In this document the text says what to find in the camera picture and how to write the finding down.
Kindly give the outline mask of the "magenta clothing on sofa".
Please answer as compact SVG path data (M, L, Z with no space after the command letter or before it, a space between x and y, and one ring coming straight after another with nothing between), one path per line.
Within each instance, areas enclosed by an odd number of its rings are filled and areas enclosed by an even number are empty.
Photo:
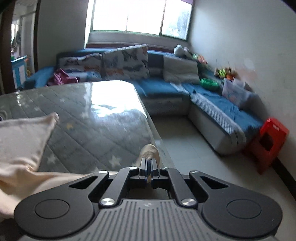
M78 79L76 77L70 77L63 69L59 68L53 73L53 76L49 78L47 86L74 83L78 83Z

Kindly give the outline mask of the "red plastic stool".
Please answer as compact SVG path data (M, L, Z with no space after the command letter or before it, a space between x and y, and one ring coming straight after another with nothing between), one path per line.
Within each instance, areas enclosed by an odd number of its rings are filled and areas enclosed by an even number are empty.
M257 159L257 171L265 172L283 147L290 131L276 118L268 118L249 145Z

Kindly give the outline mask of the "blue corner sofa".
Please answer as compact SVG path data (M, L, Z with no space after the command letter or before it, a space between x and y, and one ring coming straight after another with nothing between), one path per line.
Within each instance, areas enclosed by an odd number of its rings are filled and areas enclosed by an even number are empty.
M251 112L240 110L218 92L199 84L166 82L162 74L164 56L164 52L149 51L150 77L129 81L150 115L188 116L221 155L240 151L258 134L263 121Z

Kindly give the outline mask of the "colourful plush toys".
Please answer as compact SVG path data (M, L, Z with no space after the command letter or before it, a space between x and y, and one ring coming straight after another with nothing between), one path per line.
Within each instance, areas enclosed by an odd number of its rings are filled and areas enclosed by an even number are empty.
M234 78L237 76L237 72L233 68L221 68L218 69L217 67L214 70L214 77L220 79L227 79L233 81Z

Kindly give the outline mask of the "green plastic bowl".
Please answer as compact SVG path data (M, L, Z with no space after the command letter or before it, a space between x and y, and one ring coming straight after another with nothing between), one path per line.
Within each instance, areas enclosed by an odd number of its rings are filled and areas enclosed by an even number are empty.
M216 81L207 78L201 79L201 86L209 91L217 91L220 88Z

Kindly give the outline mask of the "white plush toy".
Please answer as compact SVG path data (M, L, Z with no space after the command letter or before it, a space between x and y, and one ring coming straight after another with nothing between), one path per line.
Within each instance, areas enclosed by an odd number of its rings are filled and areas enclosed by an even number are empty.
M181 45L177 45L174 48L174 55L179 58L186 58L186 59L192 59L193 54L187 47L182 47Z

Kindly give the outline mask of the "blue white cabinet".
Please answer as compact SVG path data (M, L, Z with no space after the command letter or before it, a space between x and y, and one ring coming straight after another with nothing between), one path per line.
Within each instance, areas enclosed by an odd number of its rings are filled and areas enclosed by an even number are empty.
M15 89L27 80L27 55L11 61Z

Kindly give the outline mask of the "small butterfly print cushion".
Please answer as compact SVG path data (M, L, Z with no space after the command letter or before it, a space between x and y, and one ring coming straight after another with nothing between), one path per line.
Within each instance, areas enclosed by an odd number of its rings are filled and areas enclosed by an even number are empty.
M63 57L58 61L58 67L65 72L101 72L102 54L87 54L80 57Z

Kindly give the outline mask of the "cream knit garment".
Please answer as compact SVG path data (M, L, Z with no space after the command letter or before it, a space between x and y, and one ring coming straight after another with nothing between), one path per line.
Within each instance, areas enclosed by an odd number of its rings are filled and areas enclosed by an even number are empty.
M40 172L57 113L1 121L1 220L13 217L26 197L82 178L82 174Z

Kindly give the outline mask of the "large butterfly print cushion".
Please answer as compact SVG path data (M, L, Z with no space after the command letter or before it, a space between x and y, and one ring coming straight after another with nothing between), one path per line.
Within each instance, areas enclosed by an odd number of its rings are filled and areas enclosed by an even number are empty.
M149 78L147 45L135 45L102 54L107 80L137 80Z

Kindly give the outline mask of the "grey plain cushion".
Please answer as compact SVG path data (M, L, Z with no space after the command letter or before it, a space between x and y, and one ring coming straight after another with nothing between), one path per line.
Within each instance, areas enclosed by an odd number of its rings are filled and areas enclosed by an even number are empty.
M163 61L163 77L166 82L200 84L196 61L169 55L165 55Z

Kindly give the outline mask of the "grey quilted star tablecloth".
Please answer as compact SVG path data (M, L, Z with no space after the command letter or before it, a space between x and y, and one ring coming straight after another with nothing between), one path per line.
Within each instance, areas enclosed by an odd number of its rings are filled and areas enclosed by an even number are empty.
M161 167L173 167L148 111L125 81L42 87L1 96L5 118L57 113L40 171L87 174L133 166L142 147L158 148Z

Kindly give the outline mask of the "clear plastic storage box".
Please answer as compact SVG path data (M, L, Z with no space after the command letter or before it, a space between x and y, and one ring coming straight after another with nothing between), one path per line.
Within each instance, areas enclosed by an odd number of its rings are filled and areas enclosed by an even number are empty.
M248 102L253 97L253 92L248 91L228 79L224 79L222 96L240 109L247 108Z

